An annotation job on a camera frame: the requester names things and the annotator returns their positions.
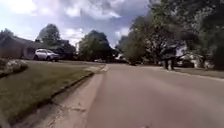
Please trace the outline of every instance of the street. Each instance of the street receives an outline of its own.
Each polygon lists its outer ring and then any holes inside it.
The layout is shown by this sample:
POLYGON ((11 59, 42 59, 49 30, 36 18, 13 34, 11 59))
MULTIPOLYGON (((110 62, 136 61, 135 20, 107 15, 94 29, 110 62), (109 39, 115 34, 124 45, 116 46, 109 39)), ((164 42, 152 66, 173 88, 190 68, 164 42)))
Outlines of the street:
POLYGON ((87 128, 224 128, 224 82, 108 65, 87 128))

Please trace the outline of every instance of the bush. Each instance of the bush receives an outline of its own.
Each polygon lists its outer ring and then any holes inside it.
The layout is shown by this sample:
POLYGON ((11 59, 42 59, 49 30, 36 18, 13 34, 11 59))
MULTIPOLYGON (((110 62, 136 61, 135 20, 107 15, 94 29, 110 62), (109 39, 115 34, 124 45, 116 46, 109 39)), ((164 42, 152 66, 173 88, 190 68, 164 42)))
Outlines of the bush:
POLYGON ((1 64, 2 69, 0 70, 0 78, 14 73, 22 72, 28 68, 27 64, 21 60, 5 61, 5 63, 1 64))
POLYGON ((3 70, 5 68, 6 63, 7 60, 0 58, 0 70, 3 70))

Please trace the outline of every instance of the parked car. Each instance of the parked car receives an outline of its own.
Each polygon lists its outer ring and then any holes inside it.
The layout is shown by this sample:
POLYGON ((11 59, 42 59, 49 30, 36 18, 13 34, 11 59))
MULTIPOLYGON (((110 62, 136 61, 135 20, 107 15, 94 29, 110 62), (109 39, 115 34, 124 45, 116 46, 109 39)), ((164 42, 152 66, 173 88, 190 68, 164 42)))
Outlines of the parked car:
POLYGON ((35 60, 58 61, 59 55, 47 49, 38 49, 35 52, 35 60))

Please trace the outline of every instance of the roof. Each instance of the roof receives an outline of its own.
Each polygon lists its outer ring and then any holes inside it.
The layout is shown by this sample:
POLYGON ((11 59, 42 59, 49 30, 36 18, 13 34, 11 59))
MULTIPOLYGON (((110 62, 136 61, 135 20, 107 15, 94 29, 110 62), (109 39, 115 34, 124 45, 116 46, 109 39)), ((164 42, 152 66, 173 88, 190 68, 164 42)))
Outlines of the roof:
POLYGON ((16 41, 18 43, 29 45, 31 47, 40 47, 41 46, 41 43, 37 43, 37 42, 34 42, 32 40, 20 38, 20 37, 17 37, 17 36, 7 36, 7 37, 4 37, 4 38, 2 38, 0 40, 0 44, 4 44, 4 42, 7 42, 8 39, 12 39, 12 40, 14 40, 14 41, 16 41))

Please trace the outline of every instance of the lawn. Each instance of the lawn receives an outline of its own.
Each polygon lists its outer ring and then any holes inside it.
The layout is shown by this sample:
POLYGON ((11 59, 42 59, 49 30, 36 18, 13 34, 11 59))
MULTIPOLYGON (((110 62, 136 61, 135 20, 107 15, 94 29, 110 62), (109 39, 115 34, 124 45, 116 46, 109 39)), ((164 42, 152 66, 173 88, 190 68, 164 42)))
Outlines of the lawn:
POLYGON ((29 68, 0 79, 0 108, 14 122, 72 83, 91 74, 86 66, 28 62, 29 68))
POLYGON ((176 69, 175 71, 181 72, 181 73, 188 73, 192 75, 224 78, 224 71, 214 71, 214 70, 194 69, 194 68, 181 68, 181 69, 176 69))

